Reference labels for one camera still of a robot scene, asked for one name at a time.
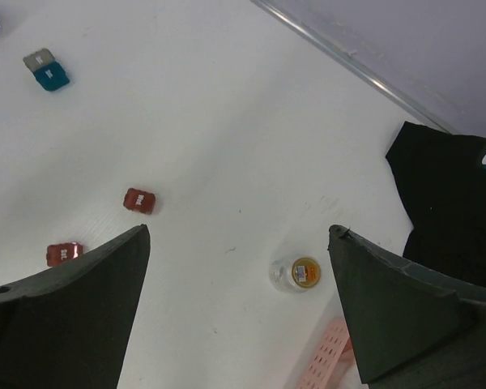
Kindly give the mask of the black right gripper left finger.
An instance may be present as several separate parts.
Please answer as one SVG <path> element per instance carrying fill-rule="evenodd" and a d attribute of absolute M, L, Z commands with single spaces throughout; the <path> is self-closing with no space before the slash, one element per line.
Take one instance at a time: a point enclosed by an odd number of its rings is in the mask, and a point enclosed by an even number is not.
<path fill-rule="evenodd" d="M 148 227 L 0 286 L 0 388 L 115 388 L 150 256 Z"/>

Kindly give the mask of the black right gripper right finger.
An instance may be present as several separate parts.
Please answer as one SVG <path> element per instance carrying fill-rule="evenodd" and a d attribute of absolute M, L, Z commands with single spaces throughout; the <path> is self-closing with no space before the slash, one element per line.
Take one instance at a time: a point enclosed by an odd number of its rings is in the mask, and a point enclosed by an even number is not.
<path fill-rule="evenodd" d="M 338 224 L 329 229 L 328 251 L 362 383 L 486 388 L 486 288 Z"/>

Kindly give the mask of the red Sat pill box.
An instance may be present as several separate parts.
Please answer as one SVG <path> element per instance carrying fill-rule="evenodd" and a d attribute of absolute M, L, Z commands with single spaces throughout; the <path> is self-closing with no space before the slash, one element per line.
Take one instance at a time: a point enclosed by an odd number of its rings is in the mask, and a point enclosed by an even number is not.
<path fill-rule="evenodd" d="M 49 245 L 46 249 L 48 267 L 56 267 L 62 263 L 76 259 L 83 254 L 83 246 L 78 242 L 66 242 Z"/>

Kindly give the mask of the gold bottle cap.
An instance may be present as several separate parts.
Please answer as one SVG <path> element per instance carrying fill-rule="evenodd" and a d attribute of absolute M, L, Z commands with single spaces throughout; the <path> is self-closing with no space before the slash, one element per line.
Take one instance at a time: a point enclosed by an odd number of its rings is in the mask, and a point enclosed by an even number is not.
<path fill-rule="evenodd" d="M 322 271 L 316 259 L 301 257 L 293 262 L 291 274 L 294 284 L 305 290 L 318 285 Z"/>

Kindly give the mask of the clear pill bottle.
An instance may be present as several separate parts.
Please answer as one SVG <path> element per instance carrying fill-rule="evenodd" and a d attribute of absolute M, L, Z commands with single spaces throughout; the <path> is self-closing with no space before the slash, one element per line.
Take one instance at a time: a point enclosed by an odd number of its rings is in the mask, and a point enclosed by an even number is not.
<path fill-rule="evenodd" d="M 319 263 L 309 256 L 275 260 L 269 269 L 272 286 L 285 293 L 303 293 L 313 289 L 321 276 Z"/>

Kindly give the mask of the red Wed pill box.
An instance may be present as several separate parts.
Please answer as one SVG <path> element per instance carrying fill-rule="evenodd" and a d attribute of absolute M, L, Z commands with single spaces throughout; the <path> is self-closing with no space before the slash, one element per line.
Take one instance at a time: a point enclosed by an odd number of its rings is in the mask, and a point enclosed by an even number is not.
<path fill-rule="evenodd" d="M 151 215 L 156 205 L 156 195 L 144 190 L 129 188 L 123 200 L 124 208 L 145 215 Z"/>

